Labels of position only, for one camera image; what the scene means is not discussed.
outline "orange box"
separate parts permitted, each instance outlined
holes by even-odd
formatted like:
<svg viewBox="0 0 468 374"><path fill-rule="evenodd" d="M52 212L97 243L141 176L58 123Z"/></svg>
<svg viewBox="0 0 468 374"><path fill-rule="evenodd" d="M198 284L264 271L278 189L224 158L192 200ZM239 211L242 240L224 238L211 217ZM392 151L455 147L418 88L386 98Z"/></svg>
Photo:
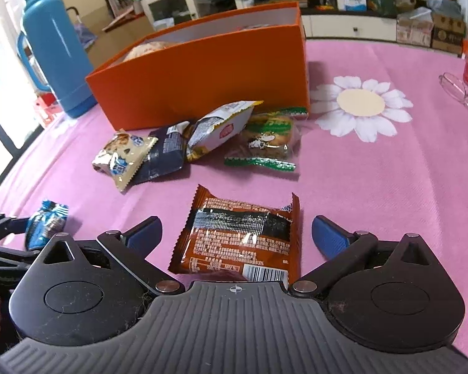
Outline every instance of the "orange box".
<svg viewBox="0 0 468 374"><path fill-rule="evenodd" d="M181 43L122 62L152 41ZM298 3L228 11L150 34L86 80L115 130L196 120L240 100L263 100L259 111L309 108Z"/></svg>

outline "barcode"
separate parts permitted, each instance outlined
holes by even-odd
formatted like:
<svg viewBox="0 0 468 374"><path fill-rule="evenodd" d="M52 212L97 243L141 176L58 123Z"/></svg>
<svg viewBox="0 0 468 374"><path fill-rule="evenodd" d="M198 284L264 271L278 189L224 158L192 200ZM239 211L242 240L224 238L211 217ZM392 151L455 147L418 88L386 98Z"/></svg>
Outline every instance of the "barcode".
<svg viewBox="0 0 468 374"><path fill-rule="evenodd" d="M288 289L287 270L273 269L270 267L255 266L246 264L242 268L242 275L248 281L281 281Z"/></svg>

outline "pink tablecloth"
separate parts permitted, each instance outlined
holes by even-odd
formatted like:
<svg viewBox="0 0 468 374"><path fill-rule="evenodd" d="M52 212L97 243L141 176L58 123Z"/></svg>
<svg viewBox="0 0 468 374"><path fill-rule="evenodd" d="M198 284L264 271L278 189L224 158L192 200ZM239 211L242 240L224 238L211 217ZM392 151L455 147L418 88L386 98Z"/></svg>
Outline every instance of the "pink tablecloth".
<svg viewBox="0 0 468 374"><path fill-rule="evenodd" d="M43 198L68 204L66 230L77 239L125 230L158 215L163 239L147 260L166 271L197 184L219 197L268 206L286 205L295 192L303 212L302 274L323 262L310 234L315 215L384 240L421 234L465 299L455 345L468 355L468 111L445 95L438 80L446 71L461 75L464 62L392 44L343 41L307 42L307 59L314 99L331 94L333 101L333 94L347 87L388 95L380 117L356 118L338 109L321 118L322 127L309 121L299 178L225 167L220 150L173 180L139 185L122 195L90 164L112 135L95 107L74 125L57 122L42 134L3 184L0 212L28 216ZM341 88L318 88L321 84ZM6 245L20 248L22 243L15 238Z"/></svg>

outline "white curtain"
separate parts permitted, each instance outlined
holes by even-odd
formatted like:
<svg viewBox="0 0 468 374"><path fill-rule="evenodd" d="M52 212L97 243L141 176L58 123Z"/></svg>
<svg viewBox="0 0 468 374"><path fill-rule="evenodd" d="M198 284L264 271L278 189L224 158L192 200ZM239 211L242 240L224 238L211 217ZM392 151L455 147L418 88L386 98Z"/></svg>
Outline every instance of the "white curtain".
<svg viewBox="0 0 468 374"><path fill-rule="evenodd" d="M23 0L0 0L0 124L16 147L38 125L33 111L35 89L15 48L23 5ZM0 142L0 173L10 160Z"/></svg>

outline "eyeglasses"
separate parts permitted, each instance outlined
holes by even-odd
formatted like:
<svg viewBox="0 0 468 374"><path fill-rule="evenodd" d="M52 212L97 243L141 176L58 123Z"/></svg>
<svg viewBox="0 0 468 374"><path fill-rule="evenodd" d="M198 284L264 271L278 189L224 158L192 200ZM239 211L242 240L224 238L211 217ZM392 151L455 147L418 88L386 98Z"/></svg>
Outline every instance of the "eyeglasses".
<svg viewBox="0 0 468 374"><path fill-rule="evenodd" d="M460 79L453 74L444 73L439 76L439 81L447 94L468 108L468 91Z"/></svg>

